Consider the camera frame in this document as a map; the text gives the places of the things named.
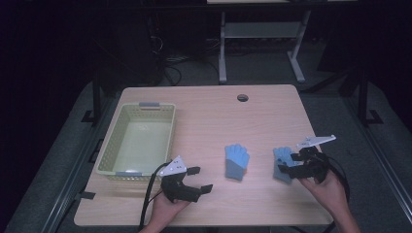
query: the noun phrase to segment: table hole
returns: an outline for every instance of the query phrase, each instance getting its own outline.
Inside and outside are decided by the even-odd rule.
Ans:
[[[240,94],[237,96],[237,100],[239,100],[240,102],[246,102],[249,100],[249,96],[245,94]]]

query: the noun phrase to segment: wooden table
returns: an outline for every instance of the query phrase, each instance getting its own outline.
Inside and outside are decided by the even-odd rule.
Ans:
[[[247,102],[237,99],[249,97]],[[329,224],[328,212],[298,182],[284,184],[272,178],[278,147],[291,147],[314,131],[292,85],[218,85],[127,88],[121,104],[165,102],[177,107],[172,157],[180,155],[188,167],[201,167],[200,174],[185,177],[186,185],[213,190],[190,204],[171,225],[306,225]],[[242,182],[224,176],[224,147],[239,143],[250,155]],[[116,182],[96,174],[94,167],[75,222],[91,225],[138,225],[147,183]],[[154,184],[153,194],[159,189]],[[148,208],[146,220],[151,215]]]

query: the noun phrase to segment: light green basket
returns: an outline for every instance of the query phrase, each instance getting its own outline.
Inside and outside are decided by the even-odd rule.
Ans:
[[[170,159],[175,112],[173,104],[123,104],[97,173],[110,180],[148,180]]]

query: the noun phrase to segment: human arm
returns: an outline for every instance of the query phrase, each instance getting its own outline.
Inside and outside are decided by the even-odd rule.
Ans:
[[[337,176],[328,171],[322,183],[308,179],[299,179],[315,199],[332,215],[340,233],[361,232],[351,211],[345,195],[345,189]]]
[[[170,202],[169,199],[160,193],[154,199],[152,216],[149,223],[140,231],[141,233],[158,233],[163,228],[165,228],[175,216],[190,202],[175,200],[174,203]]]

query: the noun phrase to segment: blue hand-shaped object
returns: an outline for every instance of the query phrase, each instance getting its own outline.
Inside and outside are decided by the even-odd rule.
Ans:
[[[291,153],[293,151],[291,148],[284,147],[284,148],[277,148],[273,150],[273,154],[275,155],[275,169],[273,173],[273,178],[283,181],[285,183],[291,183],[292,179],[288,174],[281,173],[278,165],[287,165],[288,167],[296,166],[297,163],[292,160]]]
[[[250,156],[247,154],[246,149],[239,144],[227,146],[224,151],[226,154],[225,176],[241,182],[244,170],[248,167]]]

